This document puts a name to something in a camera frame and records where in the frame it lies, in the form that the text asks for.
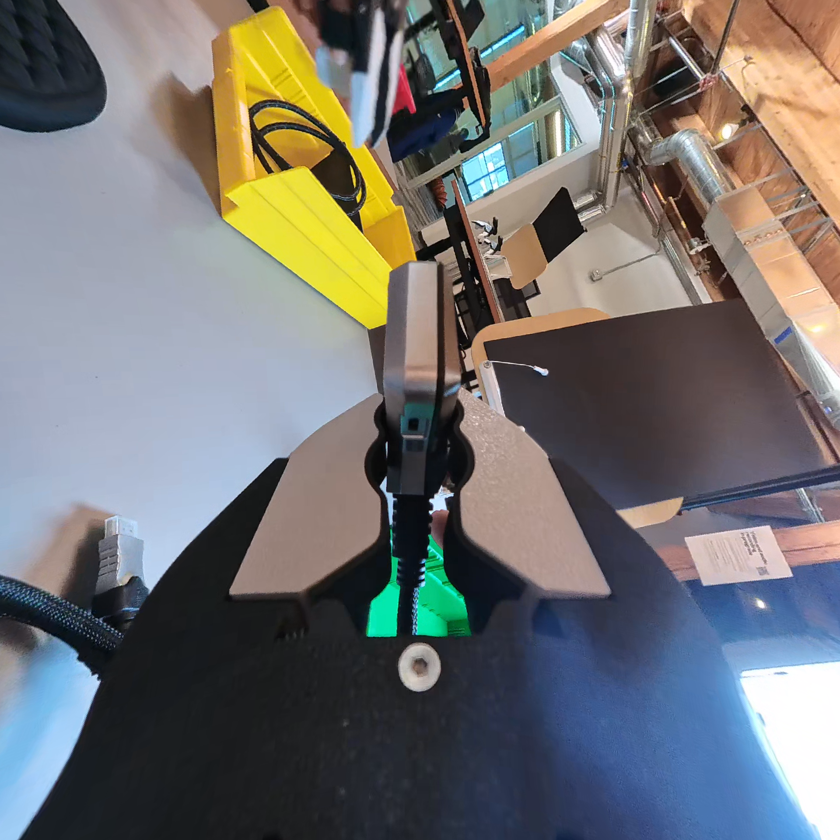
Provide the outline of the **green plastic bin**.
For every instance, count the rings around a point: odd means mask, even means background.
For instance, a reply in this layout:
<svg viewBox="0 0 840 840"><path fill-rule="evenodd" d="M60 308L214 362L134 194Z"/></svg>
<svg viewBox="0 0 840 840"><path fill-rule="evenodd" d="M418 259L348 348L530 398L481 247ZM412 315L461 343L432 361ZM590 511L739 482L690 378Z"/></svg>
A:
<svg viewBox="0 0 840 840"><path fill-rule="evenodd" d="M392 575L388 585L371 602L366 633L369 637L396 635L396 611L399 585L396 581L397 558L392 557ZM418 591L416 610L418 635L430 637L465 637L470 635L463 596L449 582L442 548L434 538L428 542L425 579Z"/></svg>

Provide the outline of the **silver vertical pipe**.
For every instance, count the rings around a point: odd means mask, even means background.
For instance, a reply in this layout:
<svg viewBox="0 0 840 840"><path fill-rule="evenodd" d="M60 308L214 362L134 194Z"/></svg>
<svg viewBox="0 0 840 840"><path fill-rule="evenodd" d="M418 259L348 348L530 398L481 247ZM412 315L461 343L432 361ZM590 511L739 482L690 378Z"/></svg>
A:
<svg viewBox="0 0 840 840"><path fill-rule="evenodd" d="M583 224L607 214L616 204L635 85L650 57L657 6L656 1L630 2L622 49L604 26L584 39L583 54L601 86L603 105L595 188L592 200L579 213Z"/></svg>

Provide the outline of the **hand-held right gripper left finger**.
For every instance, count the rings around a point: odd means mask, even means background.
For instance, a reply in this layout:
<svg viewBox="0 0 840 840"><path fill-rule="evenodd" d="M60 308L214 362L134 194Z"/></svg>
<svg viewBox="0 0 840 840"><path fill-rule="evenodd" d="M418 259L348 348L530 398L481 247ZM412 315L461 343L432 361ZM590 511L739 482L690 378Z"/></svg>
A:
<svg viewBox="0 0 840 840"><path fill-rule="evenodd" d="M229 596L338 601L365 634L371 603L392 574L383 397L372 394L321 426L287 459Z"/></svg>

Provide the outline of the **wooden desk with black frame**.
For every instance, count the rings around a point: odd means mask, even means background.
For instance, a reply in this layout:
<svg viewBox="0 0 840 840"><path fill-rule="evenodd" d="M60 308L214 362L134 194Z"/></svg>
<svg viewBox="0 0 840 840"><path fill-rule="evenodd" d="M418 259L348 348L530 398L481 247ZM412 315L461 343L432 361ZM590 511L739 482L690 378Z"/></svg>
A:
<svg viewBox="0 0 840 840"><path fill-rule="evenodd" d="M457 182L452 181L450 185L455 204L445 209L444 220L458 268L458 275L453 281L456 319L460 328L458 341L460 347L466 350L483 328L527 318L531 312L526 298L512 286L509 278L494 280L490 277Z"/></svg>

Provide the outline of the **black textured wrist rest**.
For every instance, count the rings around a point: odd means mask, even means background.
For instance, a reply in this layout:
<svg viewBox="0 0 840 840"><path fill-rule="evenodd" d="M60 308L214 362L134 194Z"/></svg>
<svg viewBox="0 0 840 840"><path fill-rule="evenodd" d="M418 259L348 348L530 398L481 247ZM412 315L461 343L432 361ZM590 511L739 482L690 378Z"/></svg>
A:
<svg viewBox="0 0 840 840"><path fill-rule="evenodd" d="M102 113L107 93L98 59L59 2L1 2L2 127L80 127Z"/></svg>

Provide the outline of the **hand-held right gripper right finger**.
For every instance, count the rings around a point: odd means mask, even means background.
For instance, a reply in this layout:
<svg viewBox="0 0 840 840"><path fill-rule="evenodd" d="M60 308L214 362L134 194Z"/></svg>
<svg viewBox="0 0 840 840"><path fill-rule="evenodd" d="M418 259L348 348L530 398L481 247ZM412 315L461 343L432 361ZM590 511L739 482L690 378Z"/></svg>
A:
<svg viewBox="0 0 840 840"><path fill-rule="evenodd" d="M461 390L449 429L446 574L469 632L498 606L605 600L612 589L550 458L519 426Z"/></svg>

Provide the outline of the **glass window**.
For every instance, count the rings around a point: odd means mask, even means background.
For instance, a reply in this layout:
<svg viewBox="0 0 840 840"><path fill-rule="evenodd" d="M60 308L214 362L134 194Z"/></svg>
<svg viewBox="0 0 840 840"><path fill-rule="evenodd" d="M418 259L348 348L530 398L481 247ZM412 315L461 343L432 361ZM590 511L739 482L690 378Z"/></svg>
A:
<svg viewBox="0 0 840 840"><path fill-rule="evenodd" d="M581 137L561 108L537 118L460 166L468 199L472 202L492 194L579 145Z"/></svg>

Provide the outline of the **silver HDMI switch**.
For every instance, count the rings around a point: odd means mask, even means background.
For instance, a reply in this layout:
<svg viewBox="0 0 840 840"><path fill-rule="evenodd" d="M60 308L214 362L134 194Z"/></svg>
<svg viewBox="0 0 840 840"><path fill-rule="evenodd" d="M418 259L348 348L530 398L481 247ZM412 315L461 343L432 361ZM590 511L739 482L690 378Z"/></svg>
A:
<svg viewBox="0 0 840 840"><path fill-rule="evenodd" d="M436 261L405 263L391 272L383 365L385 408L407 405L448 411L461 388L452 282Z"/></svg>

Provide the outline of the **tan and black chair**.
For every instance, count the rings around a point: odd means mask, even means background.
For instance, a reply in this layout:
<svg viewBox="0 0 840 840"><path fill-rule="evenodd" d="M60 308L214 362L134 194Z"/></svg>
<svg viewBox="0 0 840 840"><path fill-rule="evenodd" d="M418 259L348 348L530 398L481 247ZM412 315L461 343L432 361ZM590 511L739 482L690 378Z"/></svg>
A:
<svg viewBox="0 0 840 840"><path fill-rule="evenodd" d="M504 239L501 255L511 271L511 287L523 290L550 262L585 233L569 190L563 186L531 223Z"/></svg>

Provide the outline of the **white paper notice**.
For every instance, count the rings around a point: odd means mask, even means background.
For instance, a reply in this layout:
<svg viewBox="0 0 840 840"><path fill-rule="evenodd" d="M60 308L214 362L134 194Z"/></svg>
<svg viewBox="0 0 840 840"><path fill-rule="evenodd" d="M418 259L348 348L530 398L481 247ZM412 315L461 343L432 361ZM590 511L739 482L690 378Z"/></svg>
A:
<svg viewBox="0 0 840 840"><path fill-rule="evenodd" d="M790 565L770 526L687 537L689 556L704 586L790 579Z"/></svg>

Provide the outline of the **black wood-rimmed panel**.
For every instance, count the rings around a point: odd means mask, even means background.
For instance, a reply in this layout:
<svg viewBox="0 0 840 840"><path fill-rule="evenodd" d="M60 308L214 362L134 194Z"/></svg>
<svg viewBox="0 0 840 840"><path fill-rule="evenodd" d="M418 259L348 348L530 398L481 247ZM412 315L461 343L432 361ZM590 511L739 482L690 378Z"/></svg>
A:
<svg viewBox="0 0 840 840"><path fill-rule="evenodd" d="M507 419L547 454L573 508L684 509L838 484L747 304L610 318L569 310L492 324L471 344L497 367Z"/></svg>

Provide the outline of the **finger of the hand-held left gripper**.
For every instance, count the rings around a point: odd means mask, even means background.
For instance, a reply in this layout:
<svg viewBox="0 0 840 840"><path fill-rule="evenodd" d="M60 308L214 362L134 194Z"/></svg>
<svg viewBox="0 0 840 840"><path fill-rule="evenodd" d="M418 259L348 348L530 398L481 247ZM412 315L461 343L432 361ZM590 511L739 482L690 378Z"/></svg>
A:
<svg viewBox="0 0 840 840"><path fill-rule="evenodd" d="M366 71L366 143L376 146L390 125L402 65L407 1L371 3Z"/></svg>
<svg viewBox="0 0 840 840"><path fill-rule="evenodd" d="M315 61L321 83L333 91L348 114L353 147L366 145L375 126L373 79L355 70L352 56L340 49L320 45Z"/></svg>

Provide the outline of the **yellow plastic bin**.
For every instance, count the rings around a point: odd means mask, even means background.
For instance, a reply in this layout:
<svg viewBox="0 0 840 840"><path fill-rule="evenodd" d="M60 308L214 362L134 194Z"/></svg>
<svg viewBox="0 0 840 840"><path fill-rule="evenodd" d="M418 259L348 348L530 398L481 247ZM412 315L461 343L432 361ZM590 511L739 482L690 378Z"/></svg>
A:
<svg viewBox="0 0 840 840"><path fill-rule="evenodd" d="M404 210L371 150L354 148L341 100L318 79L305 40L281 6L252 14L213 41L213 115L221 214L240 234L368 329L385 324L389 275L415 257ZM299 131L268 138L290 163L267 172L249 108L300 107L347 144L366 186L358 226L312 169L331 152Z"/></svg>

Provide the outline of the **large silver round duct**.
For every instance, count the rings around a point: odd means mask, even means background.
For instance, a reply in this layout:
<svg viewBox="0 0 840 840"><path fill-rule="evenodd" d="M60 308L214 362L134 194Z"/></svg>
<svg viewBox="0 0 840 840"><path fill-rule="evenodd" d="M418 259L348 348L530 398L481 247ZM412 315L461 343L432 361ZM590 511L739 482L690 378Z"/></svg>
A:
<svg viewBox="0 0 840 840"><path fill-rule="evenodd" d="M737 189L717 154L697 129L681 129L655 140L647 157L653 166L676 162L706 205L714 204L720 196Z"/></svg>

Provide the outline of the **black bin divider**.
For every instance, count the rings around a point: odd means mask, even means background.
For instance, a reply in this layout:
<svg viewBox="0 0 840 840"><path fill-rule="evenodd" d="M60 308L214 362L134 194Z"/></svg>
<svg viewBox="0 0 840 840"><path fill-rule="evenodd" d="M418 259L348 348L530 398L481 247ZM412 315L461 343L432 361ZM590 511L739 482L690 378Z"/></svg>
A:
<svg viewBox="0 0 840 840"><path fill-rule="evenodd" d="M331 152L311 168L311 173L353 225L363 232L361 210L366 203L367 185L349 149L343 143L333 146Z"/></svg>

